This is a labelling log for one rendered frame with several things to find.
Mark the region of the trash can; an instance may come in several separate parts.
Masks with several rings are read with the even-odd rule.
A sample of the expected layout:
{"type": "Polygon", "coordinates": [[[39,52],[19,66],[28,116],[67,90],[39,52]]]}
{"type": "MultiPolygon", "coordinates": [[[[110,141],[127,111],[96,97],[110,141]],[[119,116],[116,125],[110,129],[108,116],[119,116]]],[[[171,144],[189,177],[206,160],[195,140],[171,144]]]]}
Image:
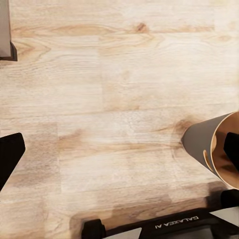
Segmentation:
{"type": "Polygon", "coordinates": [[[189,155],[239,190],[239,171],[224,151],[229,132],[239,134],[239,111],[190,126],[184,133],[183,145],[189,155]]]}

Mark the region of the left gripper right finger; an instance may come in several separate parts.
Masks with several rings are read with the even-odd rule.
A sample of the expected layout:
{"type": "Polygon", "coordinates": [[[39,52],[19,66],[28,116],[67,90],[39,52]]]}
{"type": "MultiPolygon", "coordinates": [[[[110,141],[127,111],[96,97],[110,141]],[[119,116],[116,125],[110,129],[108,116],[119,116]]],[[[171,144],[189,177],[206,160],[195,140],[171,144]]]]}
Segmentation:
{"type": "Polygon", "coordinates": [[[233,132],[227,134],[224,151],[239,171],[239,134],[233,132]]]}

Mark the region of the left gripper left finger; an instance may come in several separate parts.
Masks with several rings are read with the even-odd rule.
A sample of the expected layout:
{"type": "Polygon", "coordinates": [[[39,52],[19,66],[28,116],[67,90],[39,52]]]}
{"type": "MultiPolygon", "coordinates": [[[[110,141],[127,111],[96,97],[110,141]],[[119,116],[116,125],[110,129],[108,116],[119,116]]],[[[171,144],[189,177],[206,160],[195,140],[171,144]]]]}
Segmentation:
{"type": "Polygon", "coordinates": [[[0,191],[25,152],[20,132],[0,137],[0,191]]]}

